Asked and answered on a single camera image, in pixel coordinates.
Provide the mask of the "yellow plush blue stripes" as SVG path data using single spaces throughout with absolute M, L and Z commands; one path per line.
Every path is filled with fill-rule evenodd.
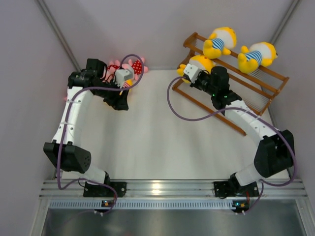
M 228 56 L 237 45 L 236 31 L 231 27 L 220 27 L 213 30 L 204 41 L 202 52 L 208 59 Z
M 238 54 L 238 69 L 245 74 L 252 73 L 260 66 L 268 67 L 278 57 L 278 53 L 273 44 L 268 42 L 258 42 L 241 47 Z

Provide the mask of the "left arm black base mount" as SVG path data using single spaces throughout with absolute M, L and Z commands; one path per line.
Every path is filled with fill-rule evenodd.
M 109 186 L 111 186 L 116 192 L 118 197 L 123 197 L 126 194 L 127 183 L 124 181 L 114 181 L 110 182 Z M 86 198 L 97 198 L 97 197 L 114 197 L 114 191 L 101 186 L 90 183 L 85 183 L 85 190 L 83 192 L 83 197 Z

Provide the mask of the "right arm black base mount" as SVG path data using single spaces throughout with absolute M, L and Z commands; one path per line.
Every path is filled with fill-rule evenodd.
M 258 197 L 264 189 L 263 182 L 261 190 L 258 190 L 260 175 L 246 174 L 242 172 L 233 173 L 227 180 L 214 181 L 215 197 L 225 199 L 227 197 Z

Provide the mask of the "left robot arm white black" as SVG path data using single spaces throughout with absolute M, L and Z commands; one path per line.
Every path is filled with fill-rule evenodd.
M 111 191 L 110 178 L 106 171 L 92 165 L 91 153 L 81 146 L 81 133 L 87 111 L 94 96 L 118 111 L 128 110 L 127 95 L 134 70 L 118 64 L 107 65 L 98 59 L 88 59 L 86 67 L 74 71 L 68 78 L 65 108 L 58 129 L 43 151 L 61 172 L 76 174 L 80 180 L 88 180 L 95 192 L 107 196 Z

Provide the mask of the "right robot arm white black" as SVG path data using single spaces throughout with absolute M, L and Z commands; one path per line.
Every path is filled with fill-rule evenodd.
M 258 117 L 244 100 L 230 89 L 226 68 L 215 66 L 211 71 L 189 64 L 184 75 L 190 86 L 211 96 L 213 106 L 242 128 L 257 146 L 250 165 L 228 179 L 230 191 L 242 195 L 248 185 L 269 178 L 294 164 L 294 138 L 290 131 L 279 131 Z

